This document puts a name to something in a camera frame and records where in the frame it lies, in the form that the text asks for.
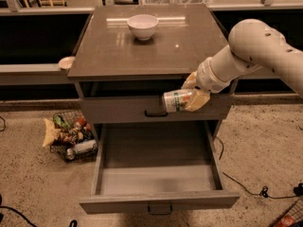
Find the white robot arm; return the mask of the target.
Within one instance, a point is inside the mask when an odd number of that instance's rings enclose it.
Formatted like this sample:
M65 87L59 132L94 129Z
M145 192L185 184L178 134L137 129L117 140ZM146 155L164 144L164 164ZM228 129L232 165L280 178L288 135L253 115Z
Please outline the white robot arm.
M277 30L256 19L238 22L228 35L228 45L205 59L183 84L191 89L185 109L202 108L212 94L230 81L260 67L272 71L298 95L303 96L303 51L287 44Z

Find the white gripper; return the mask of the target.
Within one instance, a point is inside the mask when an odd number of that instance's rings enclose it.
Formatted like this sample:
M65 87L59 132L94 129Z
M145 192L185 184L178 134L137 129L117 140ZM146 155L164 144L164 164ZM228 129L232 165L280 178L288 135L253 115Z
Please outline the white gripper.
M229 81L222 81L214 74L211 62L211 57L203 61L198 66L197 72L192 72L183 83L182 89L192 89L190 100L185 107L186 111L195 112L199 110L210 99L210 93L217 94L230 85Z

